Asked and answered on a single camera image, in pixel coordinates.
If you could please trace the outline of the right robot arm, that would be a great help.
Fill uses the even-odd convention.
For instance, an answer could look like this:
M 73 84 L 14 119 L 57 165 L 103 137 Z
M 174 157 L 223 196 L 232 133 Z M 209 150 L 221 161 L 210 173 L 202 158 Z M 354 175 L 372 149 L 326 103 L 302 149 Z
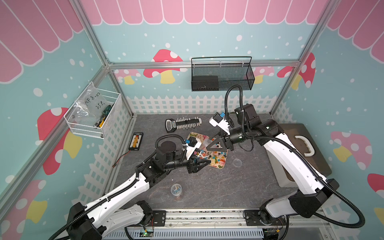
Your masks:
M 328 180 L 320 174 L 294 147 L 276 121 L 269 119 L 262 122 L 252 105 L 244 105 L 243 89 L 240 85 L 234 85 L 227 90 L 225 102 L 228 101 L 230 92 L 234 89 L 239 90 L 240 106 L 235 109 L 239 127 L 235 127 L 228 106 L 225 106 L 224 113 L 216 113 L 210 119 L 210 124 L 219 127 L 220 131 L 206 147 L 207 151 L 232 151 L 235 144 L 240 144 L 246 140 L 256 141 L 267 150 L 268 154 L 278 160 L 299 188 L 290 195 L 266 201 L 259 209 L 259 221 L 267 226 L 281 216 L 287 219 L 289 216 L 299 215 L 304 218 L 316 216 L 326 222 L 349 229 L 363 227 L 366 223 L 363 213 L 337 191 L 338 182 L 334 179 Z M 336 196 L 347 204 L 357 214 L 359 220 L 356 223 L 348 224 L 319 214 L 318 209 L 331 196 Z

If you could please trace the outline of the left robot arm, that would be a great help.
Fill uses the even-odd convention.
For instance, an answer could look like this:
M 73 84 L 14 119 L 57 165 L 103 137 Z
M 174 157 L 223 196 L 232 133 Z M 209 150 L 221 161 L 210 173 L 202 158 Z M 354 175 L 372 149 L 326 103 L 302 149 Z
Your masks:
M 179 135 L 165 135 L 155 142 L 155 150 L 135 167 L 134 174 L 123 184 L 86 205 L 76 203 L 70 209 L 67 223 L 57 230 L 51 240 L 101 240 L 117 228 L 136 225 L 150 216 L 146 203 L 121 211 L 127 202 L 162 181 L 172 170 L 186 168 L 197 173 L 211 162 L 195 155 L 202 145 L 195 137 L 184 140 Z

